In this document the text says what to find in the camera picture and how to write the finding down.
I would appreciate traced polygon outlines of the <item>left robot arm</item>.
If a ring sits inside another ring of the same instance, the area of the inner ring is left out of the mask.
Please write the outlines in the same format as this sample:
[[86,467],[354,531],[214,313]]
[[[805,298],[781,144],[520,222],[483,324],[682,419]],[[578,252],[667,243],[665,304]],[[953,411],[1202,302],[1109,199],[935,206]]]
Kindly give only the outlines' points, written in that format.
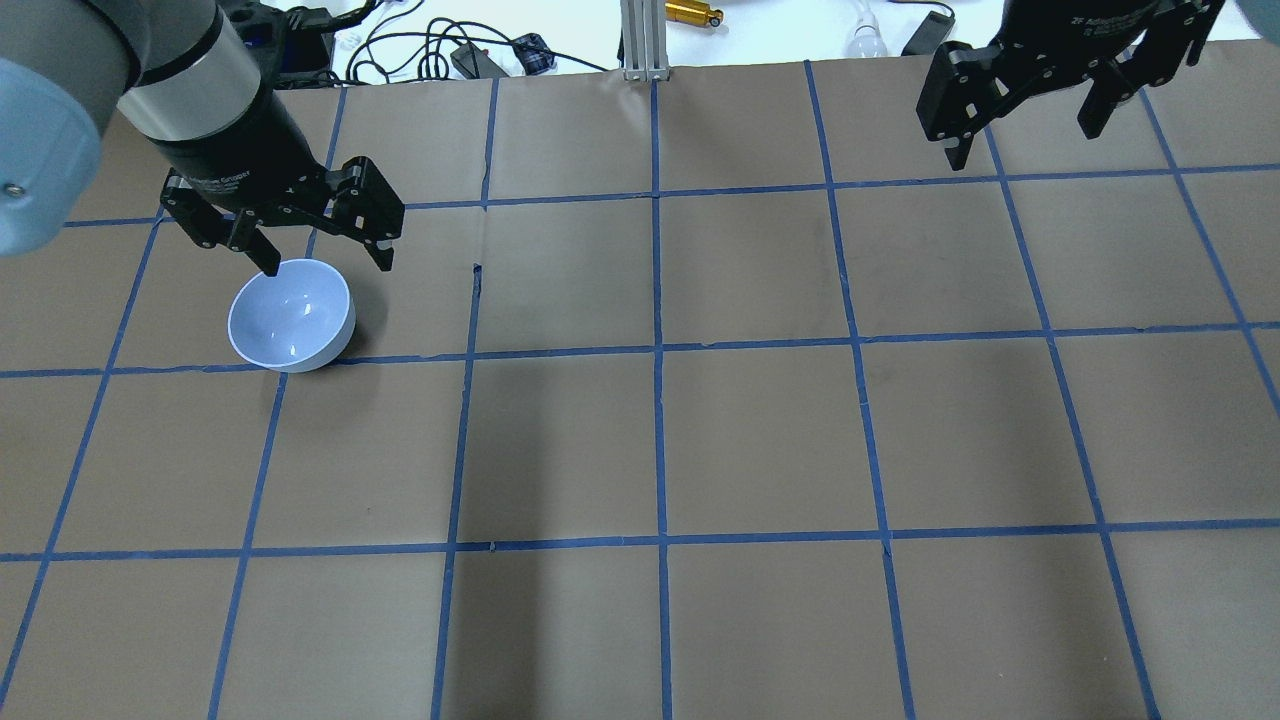
[[332,170],[215,1],[5,1],[3,255],[45,247],[124,117],[168,161],[160,209],[202,249],[275,275],[268,227],[306,225],[393,266],[404,204],[365,156]]

